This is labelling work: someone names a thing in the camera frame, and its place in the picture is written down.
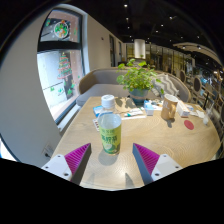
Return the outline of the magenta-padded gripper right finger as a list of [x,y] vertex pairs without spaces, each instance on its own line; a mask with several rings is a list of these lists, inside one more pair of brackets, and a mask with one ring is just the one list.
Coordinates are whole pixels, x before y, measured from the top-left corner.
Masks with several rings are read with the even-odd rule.
[[159,155],[137,143],[133,144],[132,153],[145,185],[182,169],[168,154]]

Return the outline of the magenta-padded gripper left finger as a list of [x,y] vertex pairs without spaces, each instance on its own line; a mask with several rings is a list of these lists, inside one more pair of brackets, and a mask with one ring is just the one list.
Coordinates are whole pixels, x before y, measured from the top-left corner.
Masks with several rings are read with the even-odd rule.
[[90,155],[91,144],[87,143],[66,155],[55,155],[42,169],[79,185]]

